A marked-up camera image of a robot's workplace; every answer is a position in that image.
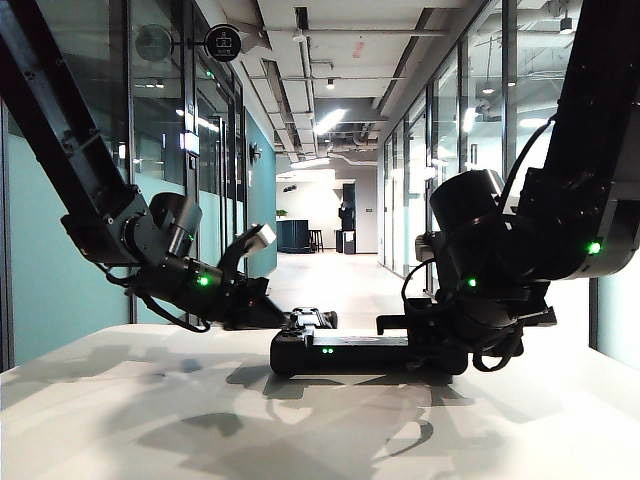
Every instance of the chair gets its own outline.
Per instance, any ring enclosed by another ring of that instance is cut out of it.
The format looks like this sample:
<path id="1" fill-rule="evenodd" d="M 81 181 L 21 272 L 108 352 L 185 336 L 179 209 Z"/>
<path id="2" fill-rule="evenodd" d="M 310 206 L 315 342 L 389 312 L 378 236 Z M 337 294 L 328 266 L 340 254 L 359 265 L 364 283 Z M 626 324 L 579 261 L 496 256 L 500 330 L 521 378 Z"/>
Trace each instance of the chair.
<path id="1" fill-rule="evenodd" d="M 320 251 L 324 253 L 322 230 L 309 230 L 309 247 L 312 253 Z"/>

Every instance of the ceiling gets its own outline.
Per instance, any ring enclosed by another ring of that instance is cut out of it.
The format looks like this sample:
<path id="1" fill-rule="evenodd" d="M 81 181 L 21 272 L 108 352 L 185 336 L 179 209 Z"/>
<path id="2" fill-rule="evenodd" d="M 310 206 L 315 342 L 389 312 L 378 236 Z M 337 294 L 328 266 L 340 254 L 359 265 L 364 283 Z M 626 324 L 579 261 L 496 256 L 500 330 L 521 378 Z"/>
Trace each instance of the ceiling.
<path id="1" fill-rule="evenodd" d="M 243 39 L 249 48 L 241 61 L 273 123 L 278 151 L 291 162 L 327 154 L 371 162 L 392 107 L 386 97 L 403 88 L 403 66 L 413 46 L 419 38 L 447 35 L 447 20 L 470 1 L 219 3 L 228 21 L 250 39 Z M 333 90 L 327 89 L 329 79 Z M 324 116 L 338 108 L 346 110 L 340 123 L 324 135 L 315 133 Z"/>

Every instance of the white floor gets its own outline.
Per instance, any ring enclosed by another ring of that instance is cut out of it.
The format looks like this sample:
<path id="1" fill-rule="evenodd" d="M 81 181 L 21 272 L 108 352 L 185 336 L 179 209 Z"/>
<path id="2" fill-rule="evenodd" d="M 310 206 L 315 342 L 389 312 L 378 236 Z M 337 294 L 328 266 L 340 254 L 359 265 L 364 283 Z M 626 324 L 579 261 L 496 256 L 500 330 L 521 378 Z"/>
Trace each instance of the white floor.
<path id="1" fill-rule="evenodd" d="M 341 328 L 375 328 L 377 315 L 403 311 L 403 280 L 379 265 L 375 254 L 279 253 L 269 278 L 270 297 L 281 309 L 335 310 Z M 412 281 L 408 293 L 418 295 L 422 287 Z"/>
<path id="2" fill-rule="evenodd" d="M 375 328 L 381 314 L 402 313 L 403 280 L 378 264 L 377 255 L 278 254 L 269 275 L 270 298 L 283 310 L 318 307 L 338 313 L 340 328 Z M 412 280 L 408 296 L 421 295 L 421 280 Z M 589 333 L 588 280 L 553 282 L 546 297 L 558 317 L 547 333 L 549 344 L 586 347 Z"/>

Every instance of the light fixture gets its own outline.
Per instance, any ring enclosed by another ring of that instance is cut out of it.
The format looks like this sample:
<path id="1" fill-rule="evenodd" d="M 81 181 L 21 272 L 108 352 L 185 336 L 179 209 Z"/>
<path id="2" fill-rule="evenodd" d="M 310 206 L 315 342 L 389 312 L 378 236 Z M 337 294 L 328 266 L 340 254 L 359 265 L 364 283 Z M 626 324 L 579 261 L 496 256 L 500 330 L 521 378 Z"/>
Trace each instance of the light fixture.
<path id="1" fill-rule="evenodd" d="M 336 171 L 332 168 L 317 170 L 289 170 L 276 175 L 277 183 L 292 182 L 324 182 L 333 184 L 336 181 Z"/>
<path id="2" fill-rule="evenodd" d="M 324 117 L 320 121 L 320 123 L 316 124 L 316 127 L 313 129 L 313 131 L 316 133 L 316 135 L 324 135 L 333 127 L 335 127 L 340 122 L 340 120 L 342 120 L 345 113 L 347 113 L 347 111 L 343 108 L 334 110 L 333 112 L 327 114 L 327 116 Z"/>
<path id="3" fill-rule="evenodd" d="M 520 126 L 525 128 L 538 128 L 546 123 L 545 118 L 523 118 L 520 120 Z"/>
<path id="4" fill-rule="evenodd" d="M 206 128 L 207 130 L 211 130 L 212 132 L 219 132 L 220 129 L 214 125 L 213 123 L 207 122 L 204 118 L 198 117 L 198 125 Z"/>
<path id="5" fill-rule="evenodd" d="M 567 10 L 564 18 L 560 20 L 560 35 L 569 35 L 570 33 L 573 33 L 573 19 Z"/>
<path id="6" fill-rule="evenodd" d="M 301 168 L 317 167 L 319 165 L 329 165 L 328 158 L 313 158 L 311 160 L 303 160 L 300 162 L 294 162 L 291 164 L 291 168 L 299 170 Z"/>
<path id="7" fill-rule="evenodd" d="M 296 31 L 293 33 L 293 37 L 291 37 L 291 40 L 297 43 L 302 43 L 306 39 L 307 37 L 304 36 L 304 32 L 302 31 L 301 28 L 296 29 Z"/>
<path id="8" fill-rule="evenodd" d="M 489 59 L 487 61 L 487 80 L 485 81 L 484 88 L 482 89 L 482 93 L 485 95 L 492 95 L 495 93 L 495 88 L 491 88 L 489 85 L 489 73 L 491 69 L 491 52 L 493 50 L 493 37 L 489 37 Z"/>

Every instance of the white table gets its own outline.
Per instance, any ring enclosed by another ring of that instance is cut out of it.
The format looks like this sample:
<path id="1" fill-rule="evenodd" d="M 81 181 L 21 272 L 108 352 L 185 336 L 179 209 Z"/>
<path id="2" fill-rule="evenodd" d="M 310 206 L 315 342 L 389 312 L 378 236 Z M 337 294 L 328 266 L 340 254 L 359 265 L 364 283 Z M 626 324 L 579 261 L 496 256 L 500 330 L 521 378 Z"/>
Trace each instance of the white table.
<path id="1" fill-rule="evenodd" d="M 273 334 L 108 328 L 2 374 L 2 479 L 640 477 L 640 373 L 552 330 L 450 385 L 278 381 Z"/>

